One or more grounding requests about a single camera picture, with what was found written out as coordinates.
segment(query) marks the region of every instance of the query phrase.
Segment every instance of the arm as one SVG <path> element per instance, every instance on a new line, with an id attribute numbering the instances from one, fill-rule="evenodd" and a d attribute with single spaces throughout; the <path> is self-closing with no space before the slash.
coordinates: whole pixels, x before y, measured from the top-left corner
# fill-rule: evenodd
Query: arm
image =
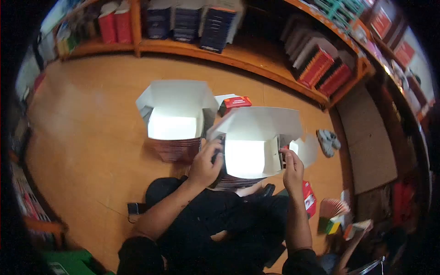
<path id="1" fill-rule="evenodd" d="M 283 183 L 290 198 L 286 227 L 287 251 L 312 249 L 312 234 L 302 192 L 304 165 L 295 152 L 287 149 L 281 149 L 280 152 L 285 155 L 286 170 Z"/>
<path id="2" fill-rule="evenodd" d="M 312 233 L 302 192 L 304 165 L 295 152 L 287 149 L 281 149 L 280 152 L 285 155 L 286 159 L 286 170 L 282 181 L 290 198 L 286 225 L 288 258 L 283 265 L 282 273 L 284 275 L 326 275 L 312 250 Z"/>
<path id="3" fill-rule="evenodd" d="M 364 237 L 367 230 L 364 231 L 358 231 L 355 233 L 355 236 L 353 237 L 352 241 L 348 245 L 347 249 L 342 254 L 339 263 L 334 267 L 333 273 L 334 274 L 343 274 L 342 271 L 345 269 L 345 266 L 348 263 L 348 260 L 353 254 L 353 251 L 355 251 L 357 245 L 359 244 L 362 237 Z"/>
<path id="4" fill-rule="evenodd" d="M 219 140 L 206 144 L 195 156 L 188 179 L 176 191 L 145 212 L 137 221 L 130 237 L 141 236 L 157 241 L 188 203 L 215 181 L 223 165 L 223 155 L 219 153 L 214 164 L 211 159 L 215 150 L 221 148 Z"/>

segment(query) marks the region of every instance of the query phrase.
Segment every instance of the person's left hand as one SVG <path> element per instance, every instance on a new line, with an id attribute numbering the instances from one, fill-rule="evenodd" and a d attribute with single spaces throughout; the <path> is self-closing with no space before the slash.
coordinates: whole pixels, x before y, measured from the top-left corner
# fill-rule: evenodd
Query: person's left hand
<path id="1" fill-rule="evenodd" d="M 221 152 L 217 154 L 214 164 L 211 162 L 216 149 L 223 149 L 218 139 L 205 144 L 194 158 L 187 181 L 201 189 L 205 189 L 216 180 L 223 165 L 223 154 Z"/>

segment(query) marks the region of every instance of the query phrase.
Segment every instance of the sneaker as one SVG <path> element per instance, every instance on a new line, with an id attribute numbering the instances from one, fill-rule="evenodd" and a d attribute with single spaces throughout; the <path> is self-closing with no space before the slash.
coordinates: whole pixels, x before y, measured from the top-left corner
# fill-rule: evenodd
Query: sneaker
<path id="1" fill-rule="evenodd" d="M 321 144 L 321 149 L 326 157 L 331 158 L 334 156 L 334 151 L 332 148 L 333 141 L 327 130 L 316 130 L 316 136 L 318 137 L 319 144 Z"/>
<path id="2" fill-rule="evenodd" d="M 341 148 L 341 142 L 337 139 L 336 134 L 328 130 L 324 130 L 324 132 L 328 132 L 326 135 L 330 136 L 331 146 L 333 146 L 334 149 L 339 150 Z"/>

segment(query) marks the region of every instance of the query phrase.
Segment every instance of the black shirt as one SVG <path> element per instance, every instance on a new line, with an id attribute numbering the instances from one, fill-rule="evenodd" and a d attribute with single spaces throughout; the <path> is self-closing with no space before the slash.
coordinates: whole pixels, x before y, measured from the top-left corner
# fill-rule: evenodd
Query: black shirt
<path id="1" fill-rule="evenodd" d="M 174 265 L 164 261 L 156 244 L 145 237 L 127 239 L 119 250 L 119 275 L 158 275 L 158 274 L 264 274 L 248 260 L 240 259 L 231 253 L 206 253 L 202 257 L 183 261 Z M 283 266 L 284 275 L 326 275 L 311 249 L 301 249 L 289 254 Z"/>

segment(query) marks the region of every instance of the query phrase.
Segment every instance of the black pants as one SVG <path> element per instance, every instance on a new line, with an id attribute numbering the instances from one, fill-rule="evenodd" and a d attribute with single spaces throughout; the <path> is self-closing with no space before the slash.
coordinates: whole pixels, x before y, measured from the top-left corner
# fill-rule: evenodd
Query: black pants
<path id="1" fill-rule="evenodd" d="M 146 203 L 152 207 L 183 181 L 155 180 L 146 192 Z M 228 253 L 263 268 L 285 239 L 287 206 L 285 196 L 244 202 L 233 192 L 205 189 L 183 209 L 157 244 L 162 255 L 174 264 Z M 227 230 L 231 238 L 214 242 L 210 236 L 222 230 Z"/>

